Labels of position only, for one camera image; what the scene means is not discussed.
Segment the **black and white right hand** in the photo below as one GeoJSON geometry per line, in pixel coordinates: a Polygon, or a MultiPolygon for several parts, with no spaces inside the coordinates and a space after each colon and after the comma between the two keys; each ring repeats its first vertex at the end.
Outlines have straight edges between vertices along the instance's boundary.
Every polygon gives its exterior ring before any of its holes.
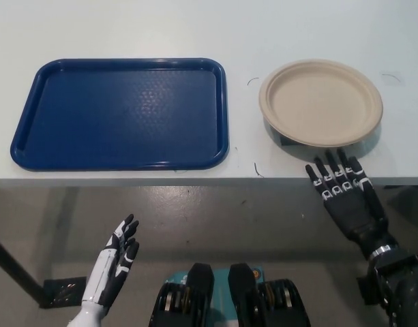
{"type": "Polygon", "coordinates": [[[330,217],[367,260],[397,248],[383,205],[362,165],[356,157],[347,157],[343,149],[336,153],[333,156],[325,151],[327,166],[318,156],[315,166],[305,166],[330,217]]]}

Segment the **white and black left hand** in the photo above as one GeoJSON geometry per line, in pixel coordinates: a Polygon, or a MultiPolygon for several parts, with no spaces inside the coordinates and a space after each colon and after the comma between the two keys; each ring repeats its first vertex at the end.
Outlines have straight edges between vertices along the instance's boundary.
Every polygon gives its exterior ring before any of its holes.
{"type": "Polygon", "coordinates": [[[134,235],[139,221],[128,215],[100,251],[83,294],[82,306],[109,309],[121,291],[139,250],[134,235]]]}

